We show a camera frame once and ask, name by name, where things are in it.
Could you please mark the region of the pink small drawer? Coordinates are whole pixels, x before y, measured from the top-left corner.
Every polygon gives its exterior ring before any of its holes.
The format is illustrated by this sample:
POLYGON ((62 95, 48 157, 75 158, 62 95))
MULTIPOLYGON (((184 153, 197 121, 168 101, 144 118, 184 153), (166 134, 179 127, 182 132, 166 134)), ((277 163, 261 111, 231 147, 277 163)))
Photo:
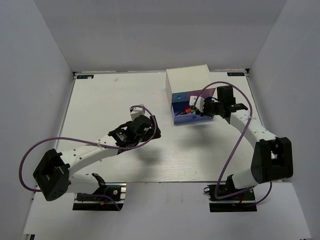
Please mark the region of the pink small drawer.
POLYGON ((202 91, 201 89, 188 91, 185 100, 188 101, 191 96, 202 96, 203 98, 212 97, 215 93, 215 90, 216 90, 215 87, 211 87, 211 88, 205 89, 204 91, 202 91))

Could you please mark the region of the orange cap highlighter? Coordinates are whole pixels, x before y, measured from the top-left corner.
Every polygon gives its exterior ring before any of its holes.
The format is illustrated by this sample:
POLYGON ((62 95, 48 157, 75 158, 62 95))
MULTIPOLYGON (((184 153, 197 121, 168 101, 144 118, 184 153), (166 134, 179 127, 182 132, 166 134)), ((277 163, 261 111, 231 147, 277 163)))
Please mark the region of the orange cap highlighter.
POLYGON ((175 116, 183 116, 183 115, 188 115, 191 113, 191 108, 185 108, 184 110, 178 112, 175 116))

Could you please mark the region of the white drawer organizer box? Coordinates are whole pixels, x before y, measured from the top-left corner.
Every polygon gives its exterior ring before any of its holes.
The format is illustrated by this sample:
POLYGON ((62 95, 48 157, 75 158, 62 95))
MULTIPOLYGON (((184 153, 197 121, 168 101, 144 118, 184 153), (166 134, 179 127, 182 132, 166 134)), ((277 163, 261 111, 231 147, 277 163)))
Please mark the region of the white drawer organizer box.
POLYGON ((165 89, 170 97, 176 93, 201 90, 210 83, 211 75, 206 64, 166 70, 165 89))

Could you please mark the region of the blue wide drawer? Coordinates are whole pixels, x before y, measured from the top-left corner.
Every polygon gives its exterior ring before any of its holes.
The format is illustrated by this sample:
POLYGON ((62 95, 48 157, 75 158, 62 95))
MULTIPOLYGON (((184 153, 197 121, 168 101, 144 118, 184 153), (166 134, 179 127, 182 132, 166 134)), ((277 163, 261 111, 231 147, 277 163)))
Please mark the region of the blue wide drawer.
POLYGON ((196 114, 196 111, 189 106, 188 100, 173 102, 170 111, 175 125, 210 121, 214 119, 213 116, 201 116, 196 114))

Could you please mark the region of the light blue small drawer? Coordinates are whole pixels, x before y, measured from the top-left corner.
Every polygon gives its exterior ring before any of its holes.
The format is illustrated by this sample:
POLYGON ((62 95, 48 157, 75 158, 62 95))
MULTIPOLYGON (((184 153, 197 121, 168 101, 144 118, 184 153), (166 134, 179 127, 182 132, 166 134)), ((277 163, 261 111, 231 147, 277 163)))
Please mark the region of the light blue small drawer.
POLYGON ((172 93, 171 101, 173 103, 181 102, 181 101, 185 101, 186 98, 187 98, 187 92, 175 92, 175 93, 172 93))

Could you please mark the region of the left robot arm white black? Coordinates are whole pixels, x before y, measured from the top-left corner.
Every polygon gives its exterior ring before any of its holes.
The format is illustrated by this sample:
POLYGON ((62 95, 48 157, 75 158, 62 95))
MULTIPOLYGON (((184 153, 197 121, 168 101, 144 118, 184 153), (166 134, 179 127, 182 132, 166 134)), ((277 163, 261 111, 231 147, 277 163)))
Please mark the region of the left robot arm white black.
POLYGON ((95 162, 137 149, 160 137, 156 117, 140 115, 96 142, 64 152, 57 152, 54 148, 48 150, 34 170, 33 178, 48 202, 65 193, 89 194, 99 200, 106 193, 103 179, 96 173, 85 175, 78 172, 95 162))

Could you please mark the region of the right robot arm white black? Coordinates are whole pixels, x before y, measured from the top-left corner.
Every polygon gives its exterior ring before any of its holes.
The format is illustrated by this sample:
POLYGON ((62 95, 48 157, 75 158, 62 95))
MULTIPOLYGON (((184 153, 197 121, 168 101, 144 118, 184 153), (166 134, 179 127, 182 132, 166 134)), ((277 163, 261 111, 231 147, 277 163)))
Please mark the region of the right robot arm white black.
POLYGON ((246 139, 253 148, 250 166, 227 177, 224 188, 219 189, 218 182, 214 189, 217 200, 236 200, 253 187, 289 179, 294 174, 292 142, 287 137, 278 137, 268 131, 253 117, 251 104, 237 103, 233 86, 225 85, 217 88, 217 99, 202 98, 201 114, 204 116, 220 116, 240 132, 225 165, 224 173, 235 154, 242 139, 246 139))

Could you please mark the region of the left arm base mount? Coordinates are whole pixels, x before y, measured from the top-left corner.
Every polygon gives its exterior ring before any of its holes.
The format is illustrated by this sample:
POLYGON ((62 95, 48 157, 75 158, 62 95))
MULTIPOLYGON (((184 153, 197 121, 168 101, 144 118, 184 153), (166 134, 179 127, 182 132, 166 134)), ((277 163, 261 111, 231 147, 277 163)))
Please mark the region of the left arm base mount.
POLYGON ((92 194, 77 193, 72 210, 118 212, 125 203, 126 190, 126 183, 106 183, 92 194))

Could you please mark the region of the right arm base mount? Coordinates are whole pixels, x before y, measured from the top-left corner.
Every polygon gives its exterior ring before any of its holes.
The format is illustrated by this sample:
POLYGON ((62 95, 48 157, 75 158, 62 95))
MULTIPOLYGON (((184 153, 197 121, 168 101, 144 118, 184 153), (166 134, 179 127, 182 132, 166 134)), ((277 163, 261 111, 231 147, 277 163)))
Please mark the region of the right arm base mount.
POLYGON ((217 199, 214 195, 216 185, 210 184, 203 189, 203 193, 209 196, 209 211, 211 213, 248 213, 256 212, 256 198, 251 189, 237 196, 217 199))

